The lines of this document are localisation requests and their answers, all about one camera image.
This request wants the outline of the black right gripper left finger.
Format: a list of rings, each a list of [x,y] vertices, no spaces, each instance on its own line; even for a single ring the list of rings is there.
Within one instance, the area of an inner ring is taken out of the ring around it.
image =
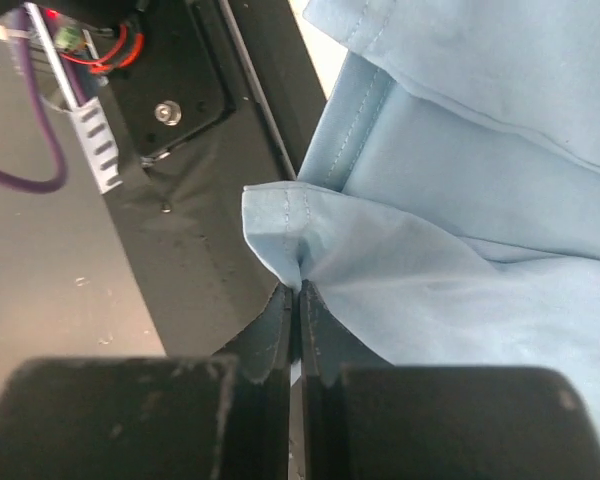
[[[284,479],[293,294],[208,357],[47,357],[0,394],[0,479]]]

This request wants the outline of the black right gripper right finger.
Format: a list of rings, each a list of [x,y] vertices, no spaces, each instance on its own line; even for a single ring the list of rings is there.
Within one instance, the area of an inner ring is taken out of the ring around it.
[[[600,439],[556,371],[394,366],[298,298],[310,479],[600,479]]]

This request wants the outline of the light blue t shirt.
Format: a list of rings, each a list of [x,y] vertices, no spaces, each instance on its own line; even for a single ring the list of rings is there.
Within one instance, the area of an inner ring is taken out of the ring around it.
[[[600,1],[312,1],[348,55],[247,243],[396,364],[565,374],[600,416]]]

